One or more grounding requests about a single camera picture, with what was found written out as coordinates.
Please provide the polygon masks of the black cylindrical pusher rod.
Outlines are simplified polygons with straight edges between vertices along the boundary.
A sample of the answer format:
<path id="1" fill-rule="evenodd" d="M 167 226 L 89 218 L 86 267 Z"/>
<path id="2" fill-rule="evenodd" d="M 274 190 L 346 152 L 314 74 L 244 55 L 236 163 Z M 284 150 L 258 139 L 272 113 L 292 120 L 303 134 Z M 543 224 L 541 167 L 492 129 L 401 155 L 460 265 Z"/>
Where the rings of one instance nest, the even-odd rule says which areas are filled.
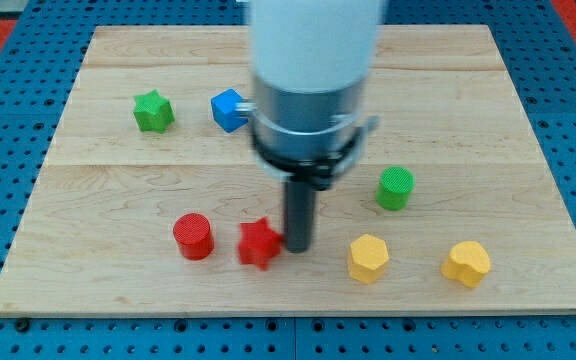
<path id="1" fill-rule="evenodd" d="M 289 181 L 283 195 L 284 245 L 291 253 L 303 253 L 313 240 L 317 193 L 308 183 Z"/>

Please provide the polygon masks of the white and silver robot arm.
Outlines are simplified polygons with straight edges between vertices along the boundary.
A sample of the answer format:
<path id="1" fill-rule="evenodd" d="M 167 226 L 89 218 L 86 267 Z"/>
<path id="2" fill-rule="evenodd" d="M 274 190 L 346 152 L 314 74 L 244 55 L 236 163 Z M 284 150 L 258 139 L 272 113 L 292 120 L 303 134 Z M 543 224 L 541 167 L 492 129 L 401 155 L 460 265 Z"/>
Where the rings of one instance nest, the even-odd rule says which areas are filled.
<path id="1" fill-rule="evenodd" d="M 283 184 L 284 246 L 309 249 L 317 194 L 362 156 L 362 91 L 383 0 L 254 0 L 247 6 L 253 96 L 237 107 L 261 166 Z"/>

